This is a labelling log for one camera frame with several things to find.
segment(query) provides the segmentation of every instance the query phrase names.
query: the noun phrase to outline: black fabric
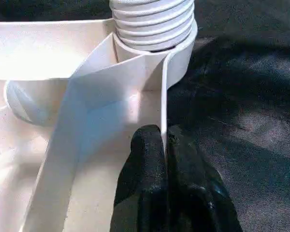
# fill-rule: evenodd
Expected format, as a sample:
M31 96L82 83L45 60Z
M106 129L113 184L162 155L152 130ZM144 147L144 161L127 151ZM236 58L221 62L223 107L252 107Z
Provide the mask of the black fabric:
M195 0L199 37L290 30L290 0Z
M243 231L290 232L290 48L212 41L169 89L168 123L221 173Z
M108 0L0 0L0 21L60 21L111 17Z

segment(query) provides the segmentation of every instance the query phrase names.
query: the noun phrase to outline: dark cloth background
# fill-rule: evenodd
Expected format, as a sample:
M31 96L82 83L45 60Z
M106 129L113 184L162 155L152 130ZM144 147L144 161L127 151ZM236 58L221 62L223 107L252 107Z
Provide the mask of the dark cloth background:
M179 124L217 168L246 232L290 232L290 48L219 38L168 91Z
M111 17L109 0L0 0L0 21ZM195 0L199 37L290 30L290 0Z

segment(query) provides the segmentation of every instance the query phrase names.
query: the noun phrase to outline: white plastic part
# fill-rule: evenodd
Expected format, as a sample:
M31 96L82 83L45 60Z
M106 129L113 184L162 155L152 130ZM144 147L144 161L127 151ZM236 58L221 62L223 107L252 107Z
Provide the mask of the white plastic part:
M119 38L142 51L158 51L181 43L191 32L194 0L110 0Z
M69 78L112 31L112 19L0 23L0 80Z
M22 224L52 128L16 118L5 104L4 84L0 80L0 232L15 232Z

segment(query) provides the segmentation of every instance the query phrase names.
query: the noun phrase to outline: white plastic housing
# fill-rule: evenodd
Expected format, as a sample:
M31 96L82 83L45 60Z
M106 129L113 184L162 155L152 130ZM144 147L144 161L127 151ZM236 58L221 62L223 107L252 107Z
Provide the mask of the white plastic housing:
M24 183L17 201L14 175L2 174L0 191L10 185L11 191L0 195L0 202L9 200L0 204L0 232L108 231L133 133L156 124L165 144L167 89L187 71L197 25L160 53L129 48L114 31L112 19L0 23L0 164L22 170L19 158L31 160L35 150L38 167L43 160L31 175L35 184ZM6 155L31 141L33 150ZM5 170L0 165L0 175ZM8 226L1 211L17 212Z

